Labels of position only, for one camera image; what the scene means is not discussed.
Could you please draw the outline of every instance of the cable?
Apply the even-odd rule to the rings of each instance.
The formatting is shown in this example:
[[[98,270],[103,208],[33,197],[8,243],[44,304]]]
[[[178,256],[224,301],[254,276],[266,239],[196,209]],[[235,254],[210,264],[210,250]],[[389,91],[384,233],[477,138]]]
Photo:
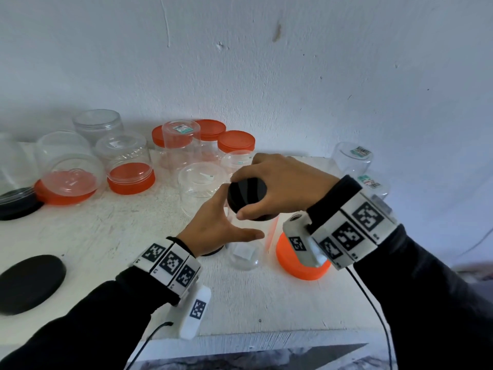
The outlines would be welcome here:
[[[375,305],[373,305],[373,302],[372,300],[370,300],[370,298],[368,297],[368,295],[366,294],[365,290],[363,289],[363,287],[361,286],[361,284],[359,283],[358,279],[356,279],[356,277],[354,276],[354,274],[351,272],[351,270],[349,270],[348,267],[346,267],[346,270],[348,270],[348,273],[353,277],[354,281],[356,282],[356,284],[358,285],[359,289],[364,293],[364,295],[366,296],[366,298],[368,299],[368,301],[370,302],[373,310],[375,311],[375,313],[377,313],[377,316],[378,316],[378,319],[380,320],[380,323],[382,324],[383,328],[384,328],[384,331],[385,331],[385,337],[387,338],[387,348],[388,348],[388,363],[391,367],[391,370],[392,370],[392,351],[391,351],[391,341],[389,340],[388,338],[388,332],[387,332],[387,327],[385,327],[385,323],[384,323],[384,320],[382,319],[382,317],[380,317],[380,313],[378,312],[377,308],[375,307]]]
[[[135,355],[134,359],[132,361],[130,361],[129,365],[126,367],[125,370],[130,370],[130,368],[132,367],[132,365],[135,363],[135,361],[137,360],[137,358],[139,357],[139,355],[142,353],[142,351],[144,350],[144,348],[147,345],[147,343],[152,339],[152,336],[154,336],[154,334],[157,332],[157,330],[159,330],[161,327],[164,327],[164,326],[172,326],[172,325],[173,325],[173,322],[165,322],[162,325],[157,326],[156,329],[152,332],[152,334],[149,335],[149,337],[145,340],[144,345],[142,346],[142,348],[139,349],[139,351]]]

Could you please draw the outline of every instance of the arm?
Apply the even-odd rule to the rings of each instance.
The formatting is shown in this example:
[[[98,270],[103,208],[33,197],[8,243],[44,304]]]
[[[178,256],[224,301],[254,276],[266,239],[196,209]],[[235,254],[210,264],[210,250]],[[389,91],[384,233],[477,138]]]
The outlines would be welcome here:
[[[267,194],[242,208],[239,219],[303,210],[317,228],[360,190],[350,177],[339,180],[281,155],[258,153],[231,181],[251,177],[264,180]],[[399,367],[487,363],[493,350],[493,306],[410,239],[404,226],[354,269],[382,306]]]
[[[223,206],[224,184],[176,237],[195,257],[228,242],[264,237],[262,231],[230,224]],[[144,334],[151,314],[176,295],[150,274],[130,267],[105,282],[64,317],[38,330],[0,362],[0,370],[107,368],[122,370]]]

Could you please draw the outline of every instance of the black sleeve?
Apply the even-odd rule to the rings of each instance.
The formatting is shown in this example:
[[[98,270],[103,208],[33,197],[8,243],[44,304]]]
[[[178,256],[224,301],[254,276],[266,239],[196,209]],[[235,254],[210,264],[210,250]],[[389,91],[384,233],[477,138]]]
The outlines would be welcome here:
[[[359,190],[351,180],[343,178],[309,214],[324,223],[323,208],[330,213],[334,201],[344,204]],[[409,238],[404,226],[354,269],[382,306],[399,369],[488,367],[493,306]]]
[[[98,286],[66,316],[43,326],[5,357],[0,369],[122,370],[150,315],[174,299],[171,293],[150,274],[130,267]]]

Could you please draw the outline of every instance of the finger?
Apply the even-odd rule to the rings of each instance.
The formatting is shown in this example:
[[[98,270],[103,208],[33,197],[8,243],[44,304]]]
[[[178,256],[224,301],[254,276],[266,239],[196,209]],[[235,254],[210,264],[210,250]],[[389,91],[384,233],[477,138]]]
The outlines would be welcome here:
[[[265,196],[262,200],[255,204],[249,204],[242,207],[238,210],[236,217],[239,220],[257,219],[265,214],[271,214],[269,213],[269,206],[269,198],[268,196]]]
[[[233,242],[249,242],[253,240],[260,240],[265,237],[265,234],[254,228],[238,228],[234,227],[234,230],[231,232],[231,240],[230,243]]]
[[[259,168],[256,165],[243,166],[231,176],[231,182],[240,181],[248,178],[261,178]]]
[[[217,191],[214,193],[213,197],[211,198],[211,201],[213,201],[216,204],[220,204],[221,207],[223,207],[226,199],[228,198],[228,188],[229,188],[229,183],[221,184],[221,186],[217,189]]]
[[[264,162],[269,156],[270,154],[267,153],[256,153],[253,156],[253,160],[251,161],[251,164],[256,165],[259,164],[260,162]]]

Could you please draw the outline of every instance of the wall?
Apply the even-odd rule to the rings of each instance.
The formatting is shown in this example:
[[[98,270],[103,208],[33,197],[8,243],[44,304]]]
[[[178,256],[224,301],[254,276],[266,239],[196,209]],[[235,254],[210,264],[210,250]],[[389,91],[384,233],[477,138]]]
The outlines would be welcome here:
[[[0,124],[20,140],[119,111],[217,118],[258,149],[377,155],[443,260],[493,226],[493,0],[0,0]],[[493,238],[462,261],[493,258]]]

